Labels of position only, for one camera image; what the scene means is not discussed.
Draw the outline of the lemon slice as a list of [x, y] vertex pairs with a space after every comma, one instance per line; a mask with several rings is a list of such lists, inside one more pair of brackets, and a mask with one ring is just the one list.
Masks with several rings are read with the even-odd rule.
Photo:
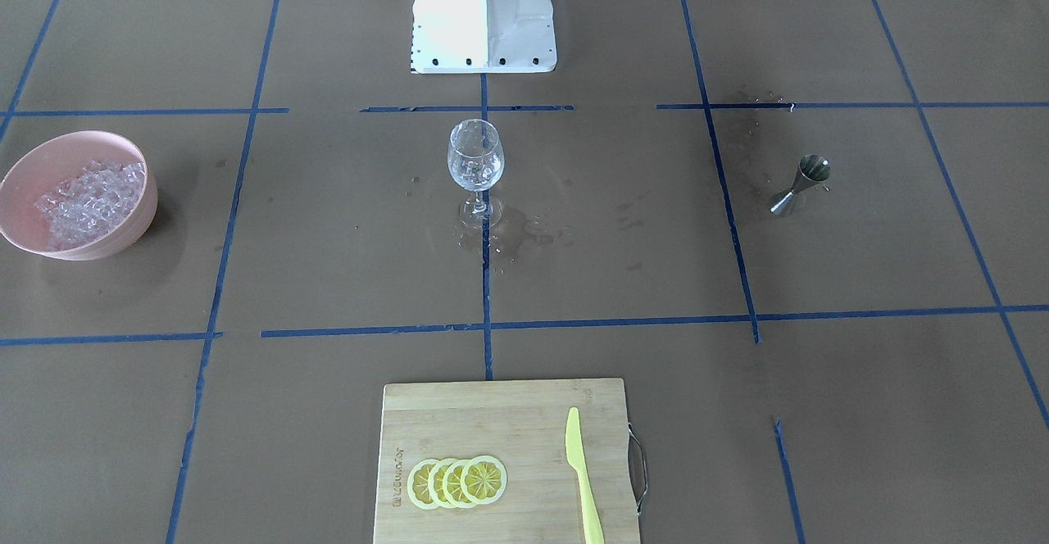
[[410, 469], [408, 496], [410, 502], [421, 510], [434, 510], [434, 508], [438, 508], [438, 501], [431, 494], [429, 487], [430, 475], [437, 464], [438, 460], [429, 458], [421, 460], [415, 466]]
[[461, 473], [462, 495], [476, 505], [488, 505], [501, 499], [507, 484], [508, 472], [504, 462], [491, 455], [468, 460]]
[[454, 508], [471, 508], [475, 505], [465, 495], [465, 491], [462, 489], [462, 473], [465, 472], [468, 465], [468, 460], [456, 460], [450, 463], [445, 472], [443, 472], [443, 499]]
[[441, 508], [454, 508], [445, 489], [445, 476], [448, 469], [457, 462], [456, 458], [443, 458], [434, 463], [428, 476], [427, 488], [432, 502]]

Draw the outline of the steel cocktail jigger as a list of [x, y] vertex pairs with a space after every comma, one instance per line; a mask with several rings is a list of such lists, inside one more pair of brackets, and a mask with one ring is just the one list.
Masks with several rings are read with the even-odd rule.
[[810, 153], [799, 160], [793, 181], [782, 193], [770, 200], [769, 211], [772, 215], [789, 215], [802, 192], [816, 184], [825, 184], [829, 179], [829, 159], [825, 156]]

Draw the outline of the yellow plastic knife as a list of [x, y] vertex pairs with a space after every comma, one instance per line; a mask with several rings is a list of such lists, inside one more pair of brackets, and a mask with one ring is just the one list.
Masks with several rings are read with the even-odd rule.
[[580, 413], [576, 406], [568, 409], [563, 439], [565, 439], [568, 465], [576, 474], [584, 543], [606, 543], [598, 507], [593, 499], [591, 481], [588, 481], [588, 466], [582, 443]]

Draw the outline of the clear wine glass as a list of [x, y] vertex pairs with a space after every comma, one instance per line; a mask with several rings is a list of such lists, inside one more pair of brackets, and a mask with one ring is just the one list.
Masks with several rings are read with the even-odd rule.
[[483, 229], [498, 220], [501, 205], [484, 194], [504, 174], [505, 152], [501, 135], [487, 119], [462, 119], [451, 129], [448, 140], [448, 171], [456, 184], [470, 194], [461, 205], [461, 223]]

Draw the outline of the bamboo cutting board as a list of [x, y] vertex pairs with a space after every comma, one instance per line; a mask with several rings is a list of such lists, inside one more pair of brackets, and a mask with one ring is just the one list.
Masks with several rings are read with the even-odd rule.
[[[641, 540], [622, 379], [451, 380], [385, 386], [374, 489], [374, 543], [584, 543], [576, 474], [565, 458], [568, 409], [582, 443], [606, 543]], [[491, 455], [502, 498], [421, 510], [410, 469], [424, 459]]]

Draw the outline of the pink bowl of ice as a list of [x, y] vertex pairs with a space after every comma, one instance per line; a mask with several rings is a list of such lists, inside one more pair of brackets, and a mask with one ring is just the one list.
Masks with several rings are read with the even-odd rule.
[[86, 130], [38, 145], [10, 168], [1, 227], [22, 251], [92, 261], [138, 241], [157, 205], [157, 182], [138, 146]]

